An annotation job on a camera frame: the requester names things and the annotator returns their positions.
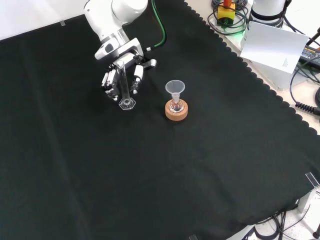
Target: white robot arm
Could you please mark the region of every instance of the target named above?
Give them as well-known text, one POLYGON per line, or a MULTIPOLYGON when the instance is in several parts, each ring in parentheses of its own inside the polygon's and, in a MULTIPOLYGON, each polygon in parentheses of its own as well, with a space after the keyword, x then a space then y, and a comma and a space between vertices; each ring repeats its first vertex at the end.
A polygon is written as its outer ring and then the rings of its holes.
POLYGON ((103 43, 117 34, 125 23, 133 22, 147 8, 148 0, 89 0, 84 14, 93 31, 103 43))
POLYGON ((144 53, 137 38, 129 40, 122 26, 138 18, 147 8, 148 0, 89 0, 84 6, 84 14, 93 31, 98 35, 102 46, 95 53, 97 60, 111 63, 102 81, 102 88, 109 98, 117 101, 120 90, 119 76, 115 71, 119 61, 125 68, 135 66, 134 82, 131 86, 133 94, 138 89, 144 70, 155 67, 157 61, 145 61, 144 53))
POLYGON ((292 0, 254 0, 250 21, 281 28, 283 17, 292 0))

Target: red cap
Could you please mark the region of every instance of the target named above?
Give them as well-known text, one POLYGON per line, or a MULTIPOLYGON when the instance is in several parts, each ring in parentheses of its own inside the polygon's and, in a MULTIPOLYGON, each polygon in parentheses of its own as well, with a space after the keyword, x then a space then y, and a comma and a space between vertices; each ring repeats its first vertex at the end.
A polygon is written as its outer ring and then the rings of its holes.
POLYGON ((232 0, 224 0, 223 1, 223 5, 226 6, 226 7, 230 7, 232 4, 232 0))

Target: white table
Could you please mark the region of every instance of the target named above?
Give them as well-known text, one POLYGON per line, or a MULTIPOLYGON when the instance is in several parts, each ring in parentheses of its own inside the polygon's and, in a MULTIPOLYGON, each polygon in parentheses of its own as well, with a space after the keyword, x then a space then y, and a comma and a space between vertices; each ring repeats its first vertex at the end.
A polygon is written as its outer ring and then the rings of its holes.
MULTIPOLYGON (((200 14, 200 16, 205 21, 207 21, 208 16, 212 13, 211 0, 185 0, 185 2, 187 2, 188 5, 193 10, 195 10, 198 14, 200 14)), ((320 20, 318 19, 318 21, 315 21, 314 19, 311 19, 311 21, 313 21, 314 24, 312 24, 312 27, 310 27, 310 24, 308 25, 308 27, 306 27, 306 25, 303 24, 302 16, 299 19, 293 18, 294 16, 298 16, 297 12, 299 11, 303 11, 302 1, 293 0, 287 10, 287 16, 293 26, 295 26, 297 29, 304 32, 305 34, 309 35, 309 37, 312 37, 314 34, 316 34, 318 27, 320 27, 320 20)), ((237 53, 238 56, 240 55, 240 51, 235 47, 234 44, 231 43, 231 41, 229 41, 223 35, 220 35, 220 37, 226 42, 227 46, 230 47, 233 52, 237 53)), ((252 69, 254 73, 258 75, 259 78, 263 79, 265 84, 268 84, 271 89, 276 91, 277 95, 283 98, 283 101, 288 102, 290 106, 294 108, 295 102, 292 100, 290 92, 288 90, 279 91, 274 89, 271 86, 271 84, 268 82, 268 79, 265 76, 263 76, 250 61, 245 60, 245 62, 248 63, 248 66, 252 69)), ((292 91, 295 99, 298 102, 316 107, 317 105, 314 98, 319 87, 320 87, 319 85, 308 80, 304 83, 301 83, 293 87, 292 91)), ((320 124, 319 124, 320 118, 318 116, 306 113, 299 109, 296 109, 296 112, 302 116, 302 119, 304 121, 309 123, 309 126, 311 128, 314 128, 318 132, 318 134, 320 134, 320 124)))

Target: cable bundle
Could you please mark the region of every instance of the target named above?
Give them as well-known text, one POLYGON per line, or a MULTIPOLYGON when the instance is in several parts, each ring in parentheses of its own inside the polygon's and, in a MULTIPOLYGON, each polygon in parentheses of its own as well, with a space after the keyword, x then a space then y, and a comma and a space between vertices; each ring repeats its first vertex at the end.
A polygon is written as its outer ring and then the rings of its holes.
POLYGON ((211 2, 211 5, 213 7, 213 13, 211 13, 208 18, 207 18, 207 21, 208 21, 208 24, 210 25, 210 27, 215 30, 217 33, 221 34, 221 35, 225 35, 225 36, 230 36, 230 35, 235 35, 235 34, 240 34, 240 33, 243 33, 245 30, 246 30, 246 26, 249 22, 249 19, 247 18, 247 14, 249 12, 248 8, 246 7, 246 5, 248 4, 248 0, 235 0, 233 1, 232 3, 235 4, 235 9, 231 8, 231 7, 228 7, 228 6, 224 6, 223 3, 220 1, 220 0, 212 0, 211 2), (236 23, 233 23, 233 24, 226 24, 224 22, 221 22, 216 13, 218 11, 218 8, 219 7, 223 7, 225 9, 230 9, 232 11, 235 12, 235 15, 236 16, 239 16, 240 17, 240 20, 237 21, 236 23), (234 32, 221 32, 216 26, 214 26, 211 22, 210 22, 210 17, 211 16, 214 16, 214 18, 216 19, 216 22, 218 24, 221 24, 223 25, 222 28, 223 29, 239 29, 239 28, 242 28, 241 30, 239 31, 234 31, 234 32))

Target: green cable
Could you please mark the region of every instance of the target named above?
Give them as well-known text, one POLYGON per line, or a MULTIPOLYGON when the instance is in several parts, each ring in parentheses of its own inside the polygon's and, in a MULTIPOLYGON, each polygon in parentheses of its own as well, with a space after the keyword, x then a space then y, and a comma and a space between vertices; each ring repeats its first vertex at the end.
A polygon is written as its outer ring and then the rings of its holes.
POLYGON ((152 8, 153 8, 153 11, 154 11, 154 15, 155 15, 156 19, 158 20, 159 25, 160 25, 161 30, 162 30, 162 40, 158 44, 154 45, 154 48, 156 48, 156 47, 159 47, 159 46, 161 46, 162 44, 165 43, 165 41, 166 41, 166 31, 165 31, 165 28, 164 28, 164 26, 163 26, 163 24, 162 24, 162 22, 161 22, 161 20, 159 18, 158 11, 157 11, 156 4, 155 4, 155 0, 151 0, 151 3, 152 3, 152 8))

